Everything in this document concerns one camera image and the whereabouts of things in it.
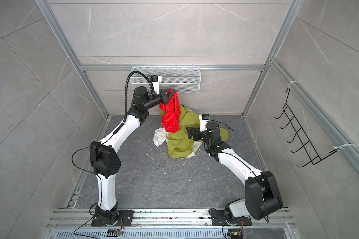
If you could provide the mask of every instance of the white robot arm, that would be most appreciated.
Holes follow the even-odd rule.
[[[101,218],[108,226],[117,222],[117,200],[115,198],[115,176],[121,161],[117,156],[122,143],[148,117],[148,109],[159,103],[167,104],[175,89],[158,92],[159,76],[149,76],[154,89],[151,93],[143,86],[134,90],[132,106],[122,122],[99,142],[90,144],[90,160],[98,176],[99,197],[95,218]],[[245,199],[229,203],[225,207],[225,218],[229,221],[251,215],[260,219],[283,207],[278,186],[270,172],[254,168],[238,156],[225,142],[221,141],[219,124],[210,120],[208,114],[200,115],[201,128],[187,128],[188,137],[202,140],[205,150],[215,160],[228,167],[245,184]]]
[[[188,138],[202,140],[206,152],[228,167],[245,185],[245,198],[225,206],[225,219],[239,221],[240,217],[251,216],[256,220],[268,216],[283,207],[282,197],[274,175],[262,172],[247,163],[220,137],[220,127],[208,114],[199,116],[200,128],[187,128]]]

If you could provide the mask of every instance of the white zip tie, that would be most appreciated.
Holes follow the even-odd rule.
[[[344,147],[344,146],[355,146],[355,147],[357,147],[357,145],[354,145],[353,143],[345,143],[344,145],[340,145],[338,147],[333,145],[334,149],[338,149],[338,148],[341,148],[341,147]]]
[[[287,88],[290,88],[290,85],[291,85],[292,83],[294,83],[294,82],[297,82],[297,81],[290,81],[290,84],[289,84],[289,86],[288,86]]]

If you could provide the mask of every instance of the gray marble wall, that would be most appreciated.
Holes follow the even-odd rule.
[[[306,0],[278,60],[359,146],[359,0]]]
[[[359,1],[304,1],[277,58],[359,146]],[[308,162],[306,152],[290,152],[301,144],[287,142],[294,136],[290,125],[279,128],[286,117],[274,118],[286,89],[271,70],[248,116],[285,205],[302,238],[359,238],[359,174],[340,152],[297,167]],[[318,154],[326,156],[334,143],[294,94],[288,103]]]
[[[263,64],[290,5],[289,0],[49,3],[82,64]],[[128,72],[88,74],[107,111],[122,114]],[[201,92],[179,94],[180,103],[199,113],[241,114],[258,76],[202,72]]]
[[[33,0],[0,0],[0,238],[40,236],[104,120],[72,68]]]

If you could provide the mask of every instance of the dark stone floor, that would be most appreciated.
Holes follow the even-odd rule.
[[[244,185],[224,165],[210,157],[203,146],[190,159],[173,159],[164,142],[156,147],[154,130],[160,116],[149,116],[126,139],[117,155],[121,168],[115,194],[119,208],[220,208],[243,198]],[[212,116],[229,130],[227,143],[249,164],[260,169],[259,160],[242,116]],[[122,120],[113,116],[107,134]],[[87,175],[75,208],[89,208],[98,200],[96,176]]]

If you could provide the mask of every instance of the white mesh basket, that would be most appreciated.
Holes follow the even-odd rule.
[[[131,71],[140,71],[146,76],[160,75],[162,82],[160,89],[176,89],[177,93],[199,93],[201,84],[201,70],[199,67],[177,67],[177,66],[148,66],[132,67]],[[130,78],[133,88],[145,86],[148,90],[148,82],[139,74],[133,74]]]

